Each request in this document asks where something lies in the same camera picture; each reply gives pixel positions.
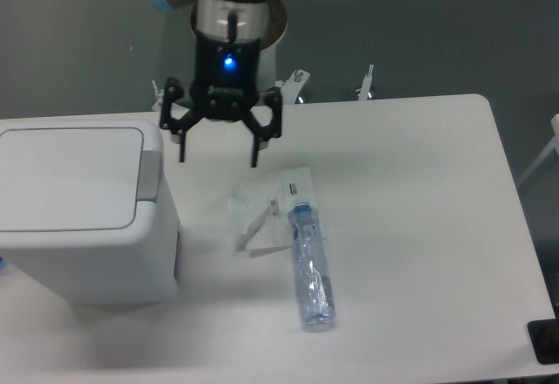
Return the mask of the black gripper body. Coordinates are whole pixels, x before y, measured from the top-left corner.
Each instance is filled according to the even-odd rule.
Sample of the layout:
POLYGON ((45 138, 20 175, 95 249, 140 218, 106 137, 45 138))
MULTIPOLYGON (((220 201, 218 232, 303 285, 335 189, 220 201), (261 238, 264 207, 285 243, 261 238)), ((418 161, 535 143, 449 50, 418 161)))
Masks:
POLYGON ((259 100, 260 46, 258 38, 234 44, 197 39, 190 97, 198 119, 237 122, 250 113, 259 100))

